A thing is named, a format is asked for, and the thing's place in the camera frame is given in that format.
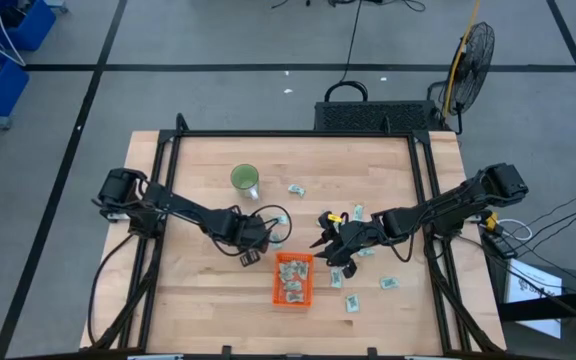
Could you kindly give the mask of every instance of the white wire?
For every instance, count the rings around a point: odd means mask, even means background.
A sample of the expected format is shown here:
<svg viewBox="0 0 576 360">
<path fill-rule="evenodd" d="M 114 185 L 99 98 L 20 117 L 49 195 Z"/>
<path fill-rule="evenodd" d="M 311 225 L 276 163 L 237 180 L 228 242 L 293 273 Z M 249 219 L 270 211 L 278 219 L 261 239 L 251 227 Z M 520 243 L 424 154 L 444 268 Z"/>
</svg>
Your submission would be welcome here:
<svg viewBox="0 0 576 360">
<path fill-rule="evenodd" d="M 500 219 L 500 220 L 497 220 L 497 224 L 502 224 L 502 223 L 505 223 L 505 222 L 517 224 L 517 225 L 521 226 L 522 228 L 526 229 L 526 231 L 528 231 L 528 236 L 523 237 L 523 238 L 520 238 L 520 237 L 515 236 L 515 235 L 513 235 L 513 234 L 511 234 L 511 233 L 509 233 L 508 231 L 505 231 L 505 230 L 504 230 L 504 235 L 510 236 L 510 237 L 512 237 L 512 238 L 514 238 L 514 239 L 516 239 L 516 240 L 519 240 L 519 241 L 528 241 L 528 240 L 532 239 L 532 230 L 530 230 L 530 227 L 529 227 L 528 225 L 524 224 L 523 222 L 521 222 L 521 221 L 519 221 L 519 220 L 515 220 L 515 219 Z"/>
<path fill-rule="evenodd" d="M 21 57 L 21 55 L 19 55 L 17 48 L 15 48 L 15 44 L 12 43 L 12 41 L 10 40 L 10 37 L 8 36 L 8 32 L 6 31 L 6 28 L 4 27 L 4 21 L 1 18 L 1 14 L 0 14 L 0 26 L 1 26 L 1 30 L 4 32 L 4 36 L 6 37 L 6 40 L 8 40 L 8 44 L 10 44 L 10 47 L 12 48 L 12 51 L 14 51 L 15 55 L 17 55 L 17 59 L 14 59 L 12 56 L 6 54 L 6 52 L 4 51 L 4 47 L 1 44 L 1 42 L 0 42 L 0 46 L 1 46 L 0 54 L 7 57 L 8 59 L 14 61 L 19 66 L 26 66 L 26 62 Z"/>
</svg>

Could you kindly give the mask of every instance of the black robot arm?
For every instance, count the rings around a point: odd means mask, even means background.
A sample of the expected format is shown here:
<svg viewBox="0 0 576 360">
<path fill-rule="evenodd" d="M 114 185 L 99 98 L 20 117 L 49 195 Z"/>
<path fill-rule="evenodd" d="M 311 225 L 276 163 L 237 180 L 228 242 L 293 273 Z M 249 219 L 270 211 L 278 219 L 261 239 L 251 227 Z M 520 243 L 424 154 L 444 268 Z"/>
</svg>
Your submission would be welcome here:
<svg viewBox="0 0 576 360">
<path fill-rule="evenodd" d="M 97 199 L 100 213 L 126 214 L 130 217 L 128 232 L 143 238 L 153 238 L 163 231 L 160 221 L 166 215 L 174 215 L 199 226 L 215 244 L 234 246 L 242 256 L 244 266 L 259 260 L 259 254 L 268 248 L 272 229 L 266 228 L 261 216 L 253 213 L 243 215 L 238 206 L 228 209 L 208 209 L 182 196 L 172 193 L 164 186 L 148 182 L 146 175 L 130 169 L 113 169 L 108 173 Z"/>
<path fill-rule="evenodd" d="M 441 237 L 454 236 L 468 217 L 488 206 L 518 203 L 527 192 L 528 187 L 513 165 L 492 165 L 434 199 L 414 207 L 374 213 L 369 222 L 346 222 L 339 226 L 339 231 L 333 226 L 330 212 L 326 212 L 319 217 L 324 231 L 311 247 L 332 241 L 315 256 L 326 259 L 328 266 L 344 267 L 344 276 L 349 278 L 357 270 L 351 255 L 363 248 L 402 243 L 421 226 L 430 226 L 432 232 Z"/>
</svg>

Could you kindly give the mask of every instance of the glass cup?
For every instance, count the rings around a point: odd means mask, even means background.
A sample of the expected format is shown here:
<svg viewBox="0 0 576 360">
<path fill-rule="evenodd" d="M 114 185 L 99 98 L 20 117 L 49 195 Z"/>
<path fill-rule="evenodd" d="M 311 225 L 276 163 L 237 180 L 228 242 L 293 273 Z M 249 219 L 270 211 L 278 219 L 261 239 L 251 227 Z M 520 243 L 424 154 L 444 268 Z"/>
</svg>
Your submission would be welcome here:
<svg viewBox="0 0 576 360">
<path fill-rule="evenodd" d="M 259 172 L 254 166 L 237 165 L 230 173 L 230 182 L 242 196 L 259 200 Z"/>
</svg>

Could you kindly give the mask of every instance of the orange plastic tray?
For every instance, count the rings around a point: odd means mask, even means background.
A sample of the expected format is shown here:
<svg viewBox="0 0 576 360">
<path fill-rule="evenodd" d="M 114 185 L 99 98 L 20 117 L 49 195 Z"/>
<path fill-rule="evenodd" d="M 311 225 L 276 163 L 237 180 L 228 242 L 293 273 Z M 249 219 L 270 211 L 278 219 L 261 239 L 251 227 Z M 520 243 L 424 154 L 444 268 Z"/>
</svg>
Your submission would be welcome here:
<svg viewBox="0 0 576 360">
<path fill-rule="evenodd" d="M 306 280 L 295 274 L 294 280 L 301 282 L 301 288 L 304 293 L 304 302 L 302 303 L 289 303 L 286 301 L 286 291 L 284 290 L 284 283 L 279 278 L 279 264 L 291 262 L 292 260 L 303 261 L 308 263 L 308 277 Z M 312 254 L 304 253 L 277 253 L 275 258 L 275 277 L 272 289 L 272 303 L 277 306 L 289 306 L 297 308 L 309 308 L 312 305 L 312 286 L 315 268 Z"/>
</svg>

